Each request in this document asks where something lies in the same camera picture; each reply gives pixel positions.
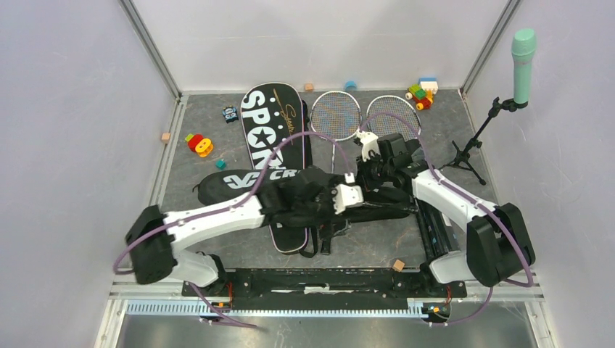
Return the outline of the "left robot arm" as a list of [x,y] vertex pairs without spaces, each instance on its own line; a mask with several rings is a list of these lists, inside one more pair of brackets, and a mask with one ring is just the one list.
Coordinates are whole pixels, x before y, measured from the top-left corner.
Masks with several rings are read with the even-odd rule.
[[144,208],[120,255],[129,257],[129,273],[140,285],[174,278],[219,295],[228,285],[220,258],[189,247],[236,231],[276,224],[303,230],[340,217],[332,191],[345,182],[343,176],[312,166],[271,179],[274,171],[253,170],[251,186],[218,203],[175,212],[157,204]]

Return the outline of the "black crossway racket bag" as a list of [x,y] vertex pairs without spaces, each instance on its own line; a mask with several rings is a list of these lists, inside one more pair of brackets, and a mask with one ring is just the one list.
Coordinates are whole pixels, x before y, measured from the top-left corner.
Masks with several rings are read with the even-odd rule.
[[[193,187],[199,202],[217,204],[251,191],[259,170],[228,170],[206,176]],[[290,227],[313,227],[329,223],[362,223],[406,218],[418,211],[410,196],[398,188],[364,191],[357,207],[335,213],[333,190],[345,182],[343,175],[326,173],[316,166],[304,170],[268,169],[255,196],[265,221]]]

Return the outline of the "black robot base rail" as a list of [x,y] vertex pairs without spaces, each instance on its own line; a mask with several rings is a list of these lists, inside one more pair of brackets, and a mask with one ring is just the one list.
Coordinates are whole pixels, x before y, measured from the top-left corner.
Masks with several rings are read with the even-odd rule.
[[402,310],[408,299],[463,299],[463,281],[437,283],[421,270],[389,268],[237,268],[201,290],[229,295],[235,310]]

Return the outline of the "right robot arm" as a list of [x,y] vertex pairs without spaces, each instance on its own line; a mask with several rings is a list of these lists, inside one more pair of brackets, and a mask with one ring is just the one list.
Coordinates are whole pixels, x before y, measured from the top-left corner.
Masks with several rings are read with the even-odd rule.
[[446,178],[431,163],[413,158],[399,133],[378,137],[360,131],[358,170],[367,186],[390,182],[419,204],[449,218],[466,235],[466,249],[451,251],[428,263],[419,287],[437,296],[452,281],[476,280],[493,287],[501,282],[533,285],[535,253],[521,210],[473,195]]

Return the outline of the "black shuttlecock tube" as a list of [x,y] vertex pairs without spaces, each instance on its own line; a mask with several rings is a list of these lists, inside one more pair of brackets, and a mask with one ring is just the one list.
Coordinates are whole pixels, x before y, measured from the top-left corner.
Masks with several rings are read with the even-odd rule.
[[460,251],[452,223],[435,207],[417,201],[416,220],[421,234],[426,261],[431,262],[449,252]]

